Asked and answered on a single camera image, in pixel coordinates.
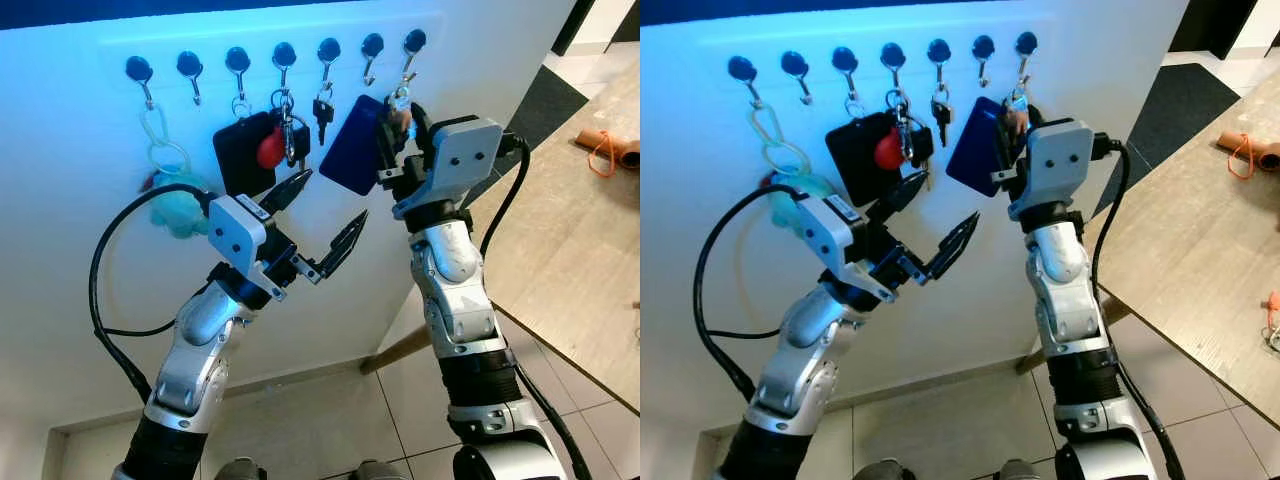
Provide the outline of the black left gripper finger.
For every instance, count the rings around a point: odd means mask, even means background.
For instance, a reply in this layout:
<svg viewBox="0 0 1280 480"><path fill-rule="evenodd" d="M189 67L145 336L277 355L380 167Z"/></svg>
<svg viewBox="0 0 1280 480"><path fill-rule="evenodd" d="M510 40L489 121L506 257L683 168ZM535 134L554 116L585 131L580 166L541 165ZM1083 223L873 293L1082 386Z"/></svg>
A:
<svg viewBox="0 0 1280 480"><path fill-rule="evenodd" d="M319 262L317 274L328 279L349 257L366 225L369 211L353 218L330 242L330 252Z"/></svg>
<svg viewBox="0 0 1280 480"><path fill-rule="evenodd" d="M266 212L285 210L298 197L312 174L312 169L303 169L271 187L261 198L260 207Z"/></svg>
<svg viewBox="0 0 1280 480"><path fill-rule="evenodd" d="M902 211L920 192L920 189L928 183L931 174L928 172L915 172L911 175L902 178L897 184L890 187L873 205L868 209L869 216L892 216L896 212Z"/></svg>
<svg viewBox="0 0 1280 480"><path fill-rule="evenodd" d="M938 252L927 264L929 279L938 280L957 261L975 233L979 219L980 214L973 212L938 243Z"/></svg>

